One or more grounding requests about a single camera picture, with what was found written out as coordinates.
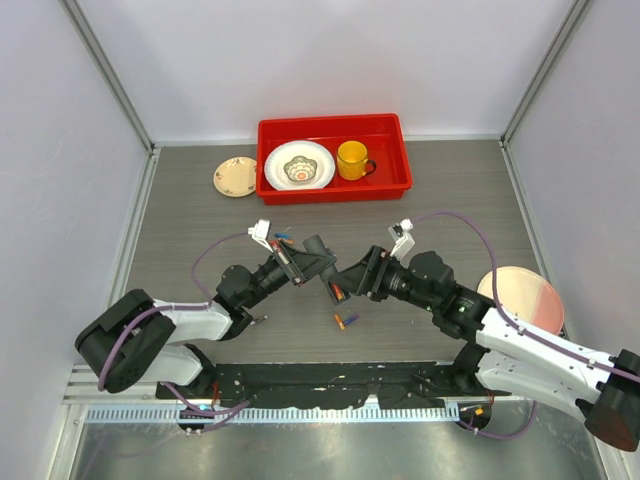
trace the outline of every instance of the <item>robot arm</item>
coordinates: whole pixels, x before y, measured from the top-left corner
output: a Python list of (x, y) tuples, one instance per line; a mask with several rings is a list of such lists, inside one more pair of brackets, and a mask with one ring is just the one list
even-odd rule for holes
[(289, 282), (299, 287), (318, 275), (334, 304), (348, 300), (348, 293), (338, 296), (328, 283), (337, 273), (336, 257), (318, 235), (305, 240), (306, 251), (301, 251), (283, 241), (269, 242), (269, 230), (266, 220), (249, 229), (252, 238), (269, 251), (264, 264), (253, 273), (243, 265), (227, 268), (211, 302), (172, 304), (132, 290), (84, 329), (75, 347), (99, 376), (123, 329), (142, 312), (153, 310), (125, 339), (106, 376), (105, 389), (118, 393), (139, 381), (166, 381), (182, 386), (179, 390), (187, 396), (208, 394), (215, 369), (186, 342), (237, 337), (253, 321), (247, 309)]
[(412, 227), (409, 220), (393, 225), (391, 252), (372, 246), (357, 264), (338, 272), (335, 256), (318, 235), (305, 240), (305, 251), (300, 251), (283, 241), (269, 241), (270, 224), (260, 220), (249, 234), (269, 256), (255, 272), (242, 265), (227, 268), (216, 296), (206, 304), (174, 306), (133, 290), (78, 336), (76, 349), (100, 375), (123, 329), (147, 312), (119, 349), (105, 388), (117, 393), (138, 381), (168, 381), (181, 386), (187, 397), (209, 396), (215, 368), (186, 342), (235, 338), (253, 320), (247, 309), (289, 282), (301, 286), (317, 275), (336, 305), (349, 294), (377, 302), (392, 296), (431, 312), (444, 334), (467, 342), (454, 362), (461, 383), (545, 403), (584, 421), (606, 443), (637, 449), (640, 385), (611, 370), (637, 378), (638, 355), (622, 350), (613, 357), (590, 350), (524, 324), (508, 312), (506, 321), (493, 300), (459, 285), (451, 267), (435, 252), (419, 253), (404, 267), (400, 260), (414, 244)]
[(507, 322), (493, 300), (456, 283), (451, 267), (435, 252), (419, 253), (404, 267), (398, 257), (413, 243), (403, 238), (410, 229), (408, 220), (394, 225), (389, 229), (396, 242), (391, 253), (372, 246), (360, 262), (329, 281), (373, 301), (392, 296), (430, 311), (443, 333), (468, 342), (454, 362), (466, 381), (555, 407), (584, 421), (604, 442), (622, 450), (637, 449), (640, 385), (610, 370), (640, 374), (638, 355), (622, 350), (613, 357), (591, 350), (508, 312)]

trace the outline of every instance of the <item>mug handle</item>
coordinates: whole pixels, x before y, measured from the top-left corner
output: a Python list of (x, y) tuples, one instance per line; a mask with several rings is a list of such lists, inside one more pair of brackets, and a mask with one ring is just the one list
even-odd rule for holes
[(374, 162), (371, 159), (367, 160), (367, 165), (372, 165), (373, 166), (373, 170), (367, 171), (366, 170), (367, 167), (365, 165), (365, 167), (364, 167), (365, 168), (365, 172), (364, 172), (364, 175), (362, 175), (363, 177), (366, 177), (367, 175), (371, 175), (373, 172), (376, 171), (376, 168), (378, 168), (378, 165), (376, 165), (376, 162)]

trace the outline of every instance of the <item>white plate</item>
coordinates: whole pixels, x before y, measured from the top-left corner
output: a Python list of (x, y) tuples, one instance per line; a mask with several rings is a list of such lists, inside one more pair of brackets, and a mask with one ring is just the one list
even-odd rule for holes
[[(318, 163), (315, 176), (305, 182), (292, 181), (284, 171), (285, 163), (294, 157), (303, 156)], [(326, 187), (336, 172), (331, 152), (319, 143), (296, 140), (280, 145), (267, 157), (264, 174), (276, 190), (308, 190)]]

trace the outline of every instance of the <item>round plate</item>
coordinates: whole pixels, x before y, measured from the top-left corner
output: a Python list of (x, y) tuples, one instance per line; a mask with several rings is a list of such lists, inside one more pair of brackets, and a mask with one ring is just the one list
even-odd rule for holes
[[(489, 272), (478, 285), (478, 293), (493, 298)], [(498, 295), (505, 309), (527, 323), (557, 335), (564, 323), (560, 295), (540, 275), (521, 267), (498, 268)]]
[[(300, 156), (316, 161), (316, 174), (309, 180), (294, 182), (287, 176), (284, 167), (295, 157)], [(267, 181), (276, 190), (324, 188), (329, 184), (335, 172), (336, 164), (331, 152), (319, 143), (307, 140), (296, 140), (280, 145), (271, 152), (264, 164), (264, 174)]]
[(216, 169), (213, 184), (227, 197), (244, 197), (256, 190), (256, 170), (253, 158), (230, 158)]

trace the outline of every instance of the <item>red tray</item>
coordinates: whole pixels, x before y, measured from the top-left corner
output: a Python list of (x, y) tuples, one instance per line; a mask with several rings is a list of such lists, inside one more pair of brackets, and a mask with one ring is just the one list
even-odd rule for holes
[[(278, 191), (267, 181), (264, 163), (276, 147), (292, 140), (317, 142), (332, 153), (334, 161), (343, 142), (357, 140), (367, 146), (378, 168), (372, 175), (349, 181), (336, 167), (324, 188)], [(393, 113), (263, 120), (258, 126), (257, 176), (256, 193), (267, 205), (394, 200), (412, 185), (400, 120)]]

